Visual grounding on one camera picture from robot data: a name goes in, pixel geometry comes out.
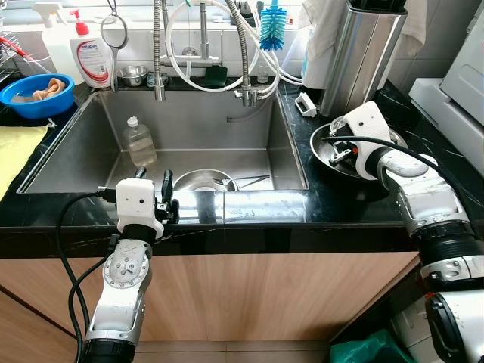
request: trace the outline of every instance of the dish soap bottle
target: dish soap bottle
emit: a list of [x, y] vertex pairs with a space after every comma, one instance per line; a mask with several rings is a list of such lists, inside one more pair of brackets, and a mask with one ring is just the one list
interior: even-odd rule
[[[70, 51], [70, 39], [75, 36], [74, 29], [68, 28], [67, 22], [61, 16], [62, 5], [57, 2], [37, 2], [32, 10], [37, 11], [44, 20], [46, 29], [42, 32], [42, 41], [56, 71], [71, 76], [77, 85], [83, 83], [84, 79]], [[62, 24], [57, 23], [56, 15]]]
[[86, 23], [79, 19], [79, 9], [69, 14], [77, 18], [77, 37], [70, 40], [74, 61], [85, 82], [94, 88], [109, 87], [113, 58], [100, 32], [89, 32]]
[[150, 129], [139, 123], [136, 117], [128, 119], [128, 126], [124, 138], [133, 164], [139, 168], [157, 161]]

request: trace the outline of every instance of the green bag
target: green bag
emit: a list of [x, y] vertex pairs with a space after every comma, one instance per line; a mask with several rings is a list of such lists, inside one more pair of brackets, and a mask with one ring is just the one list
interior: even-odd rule
[[396, 345], [386, 330], [371, 334], [366, 340], [336, 344], [331, 347], [330, 363], [414, 363]]

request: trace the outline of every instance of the kitchen sink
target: kitchen sink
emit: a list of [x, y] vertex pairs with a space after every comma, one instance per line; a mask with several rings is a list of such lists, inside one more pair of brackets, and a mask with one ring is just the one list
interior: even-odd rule
[[123, 140], [131, 116], [151, 131], [158, 161], [147, 166], [147, 177], [159, 186], [165, 169], [174, 181], [192, 170], [217, 169], [232, 178], [271, 176], [241, 190], [307, 189], [279, 97], [256, 109], [242, 107], [231, 92], [168, 91], [166, 100], [156, 102], [149, 91], [95, 92], [18, 192], [95, 191], [132, 177], [136, 167]]

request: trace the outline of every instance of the metal bowl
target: metal bowl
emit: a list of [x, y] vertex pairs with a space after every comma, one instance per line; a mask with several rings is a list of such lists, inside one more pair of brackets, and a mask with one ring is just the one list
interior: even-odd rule
[[[408, 147], [407, 143], [394, 130], [390, 129], [390, 139], [397, 145]], [[322, 138], [327, 138], [330, 134], [330, 123], [321, 126], [314, 131], [311, 135], [311, 150], [312, 153], [321, 161], [325, 166], [328, 166], [332, 170], [340, 172], [341, 174], [351, 176], [353, 178], [362, 179], [362, 177], [356, 172], [354, 166], [350, 166], [347, 163], [338, 163], [335, 166], [330, 164], [330, 157], [333, 153], [333, 146], [327, 141], [322, 141]]]
[[216, 184], [213, 179], [230, 179], [224, 172], [214, 169], [200, 169], [187, 172], [175, 181], [174, 191], [236, 191], [235, 181], [227, 185]]
[[116, 74], [128, 87], [138, 87], [146, 79], [148, 69], [143, 66], [127, 66], [118, 70]]

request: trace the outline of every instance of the dish rack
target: dish rack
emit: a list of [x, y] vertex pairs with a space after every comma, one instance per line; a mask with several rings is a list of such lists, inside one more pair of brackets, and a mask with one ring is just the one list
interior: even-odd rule
[[[0, 36], [6, 38], [15, 45], [19, 45], [17, 37], [12, 32], [3, 31], [3, 17], [0, 17]], [[15, 54], [16, 53], [9, 47], [0, 43], [0, 83], [18, 71], [18, 68], [14, 63]]]

